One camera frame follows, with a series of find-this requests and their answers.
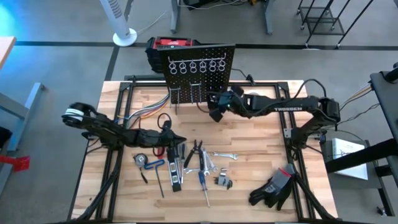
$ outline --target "table leg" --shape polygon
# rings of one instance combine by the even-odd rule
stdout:
[[[180,7],[178,6],[180,0],[172,0],[172,20],[170,25],[170,31],[175,34],[177,33],[177,24],[180,19]]]
[[[274,29],[272,28],[272,6],[275,0],[266,0],[264,6],[264,20],[266,22],[266,33],[272,35]]]

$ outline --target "pegboard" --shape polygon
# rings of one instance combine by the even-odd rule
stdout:
[[[173,104],[204,102],[208,91],[227,90],[235,45],[201,45],[158,51]]]

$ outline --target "black metal frame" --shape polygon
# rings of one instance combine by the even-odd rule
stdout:
[[[341,39],[338,41],[336,48],[338,49],[340,47],[341,42],[344,40],[348,32],[353,28],[355,23],[358,21],[358,19],[362,16],[362,14],[366,11],[366,9],[372,4],[374,0],[370,0],[368,4],[364,7],[364,9],[359,13],[359,15],[356,17],[354,22],[350,25],[347,31],[344,31],[343,25],[341,24],[340,21],[340,16],[342,15],[343,11],[346,9],[347,5],[351,0],[347,0],[346,4],[343,6],[342,10],[339,12],[337,17],[333,17],[333,14],[331,13],[330,6],[333,4],[334,0],[329,0],[328,4],[325,7],[313,7],[313,4],[315,0],[312,0],[310,7],[302,7],[303,1],[301,0],[300,4],[298,5],[297,8],[297,14],[301,15],[302,19],[302,25],[301,29],[304,29],[304,23],[307,23],[308,31],[310,33],[310,36],[308,37],[307,41],[305,42],[305,46],[308,47],[308,43],[310,42],[310,39],[312,35],[341,35]],[[303,9],[308,10],[306,14],[303,13]],[[320,17],[309,17],[308,15],[310,14],[310,11],[312,9],[323,9],[321,16]],[[325,14],[330,14],[330,17],[323,17]],[[316,20],[316,23],[314,27],[312,28],[311,23],[314,23]],[[341,32],[333,32],[335,28],[335,24],[338,24],[340,27]],[[331,24],[331,31],[330,32],[317,32],[316,29],[319,24]]]
[[[115,119],[117,119],[120,109],[121,109],[121,103],[123,99],[123,93],[128,90],[128,96],[127,96],[127,102],[126,102],[126,110],[124,112],[125,116],[129,114],[129,109],[130,105],[132,102],[132,93],[134,92],[134,87],[153,87],[153,86],[166,86],[166,83],[156,83],[156,82],[148,82],[148,81],[164,81],[164,76],[163,75],[151,75],[151,76],[125,76],[124,79],[126,81],[132,81],[132,82],[122,82],[120,84],[119,88],[119,95],[118,95],[118,100],[116,103],[116,109],[115,109]],[[239,85],[239,86],[251,86],[250,82],[233,82],[229,83],[229,86],[231,85]],[[290,98],[290,92],[289,92],[289,86],[287,82],[256,82],[256,86],[263,86],[263,87],[273,87],[275,90],[275,96],[276,98],[281,98],[281,91],[284,94],[284,97]],[[289,114],[289,119],[291,123],[291,128],[296,127],[296,122],[294,118],[294,113],[292,111],[290,112],[279,112],[280,116],[280,124],[281,124],[281,129],[283,130],[284,128],[287,128],[287,123],[286,123],[286,118],[285,118],[285,113]],[[285,142],[285,150],[286,150],[286,156],[287,156],[287,161],[292,162],[293,157],[292,157],[292,151],[290,148],[287,146],[287,141],[288,139],[282,135],[284,138]],[[105,161],[105,166],[104,166],[104,175],[103,175],[103,182],[101,186],[104,185],[105,180],[107,179],[109,175],[109,168],[112,160],[112,154],[113,152],[111,150],[108,151],[107,156],[106,156],[106,161]],[[120,162],[121,164],[121,159],[123,157],[123,149],[118,152],[118,159],[116,163]],[[80,175],[83,172],[83,166],[84,166],[84,161],[81,164],[81,169],[80,169]],[[300,167],[300,174],[305,181],[305,183],[308,185],[308,177],[307,177],[307,172],[305,170],[305,164],[304,164],[304,159],[303,159],[303,154],[301,151],[298,151],[298,165]],[[103,210],[103,201],[100,203],[100,206],[98,206],[97,212],[95,214],[95,219],[93,220],[70,220],[72,216],[72,211],[73,207],[75,204],[75,199],[78,191],[78,187],[80,184],[80,178],[76,184],[76,189],[75,189],[75,194],[73,196],[72,204],[70,207],[70,212],[68,215],[68,221],[67,223],[101,223],[101,222],[112,222],[113,220],[113,214],[114,214],[114,206],[116,202],[116,196],[117,196],[117,190],[118,190],[118,180],[119,180],[119,173],[116,179],[113,182],[113,187],[111,191],[111,196],[110,196],[110,203],[109,203],[109,209],[108,209],[108,216],[107,218],[102,218],[102,210]],[[297,218],[298,222],[307,222],[308,219],[310,220],[315,220],[315,211],[314,207],[310,203],[309,199],[306,198],[306,203],[307,203],[307,208],[308,208],[308,216],[309,218],[305,218],[302,210],[302,204],[300,200],[300,195],[299,195],[299,188],[297,187],[297,183],[295,182],[294,187],[293,187],[293,196],[295,200],[295,207],[296,207],[296,213],[297,213]]]

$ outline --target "wooden desk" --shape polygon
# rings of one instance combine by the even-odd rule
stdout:
[[[302,83],[303,81],[289,81],[292,96],[296,94]],[[246,93],[255,91],[260,95],[275,97],[274,90],[269,87],[247,87],[244,89]],[[118,90],[119,82],[104,83],[98,105],[100,113],[113,118]],[[165,87],[136,87],[131,111],[151,105],[161,100],[166,94]],[[306,95],[305,88],[303,88],[299,97]],[[253,119],[225,113],[220,123],[216,123],[208,114],[199,111],[196,105],[180,105],[178,116],[175,115],[174,108],[170,109],[168,105],[162,112],[166,112],[172,117],[173,131],[187,138],[186,144],[189,149],[192,148],[194,139],[202,139],[203,146],[209,152],[239,154],[239,159],[236,161],[224,157],[211,157],[216,166],[229,169],[227,175],[233,180],[233,187],[226,190],[225,187],[215,185],[213,177],[218,176],[219,173],[211,173],[211,177],[206,178],[211,205],[211,208],[208,208],[204,193],[201,191],[198,174],[195,172],[184,175],[183,190],[174,193],[171,190],[168,167],[165,164],[159,167],[159,176],[165,194],[165,198],[162,198],[155,171],[143,171],[149,181],[146,185],[132,158],[133,155],[143,152],[149,157],[149,161],[153,162],[157,158],[152,155],[152,150],[125,147],[114,222],[297,221],[292,195],[287,199],[280,212],[276,211],[275,207],[266,207],[263,203],[258,203],[256,206],[250,206],[248,203],[249,193],[265,184],[266,180],[274,175],[277,168],[283,167],[287,163],[278,113]],[[298,126],[303,125],[311,118],[311,115],[305,112],[295,115]],[[143,119],[141,127],[158,130],[156,119],[157,115]],[[309,141],[307,144],[320,148],[316,141]],[[303,156],[311,189],[321,204],[337,217],[322,155],[304,150]],[[105,158],[106,149],[100,149],[87,155],[72,218],[82,214],[98,193]],[[199,167],[197,155],[192,157],[189,167]],[[104,214],[108,211],[108,200],[109,195],[105,200]],[[308,215],[303,194],[301,200],[304,214]]]
[[[0,69],[6,62],[15,41],[15,37],[0,37]]]

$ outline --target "work glove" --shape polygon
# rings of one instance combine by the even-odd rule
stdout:
[[[264,203],[269,208],[278,203],[277,210],[280,211],[292,191],[293,174],[294,168],[291,164],[288,164],[284,169],[278,169],[266,184],[250,193],[249,203],[254,206],[264,199]]]

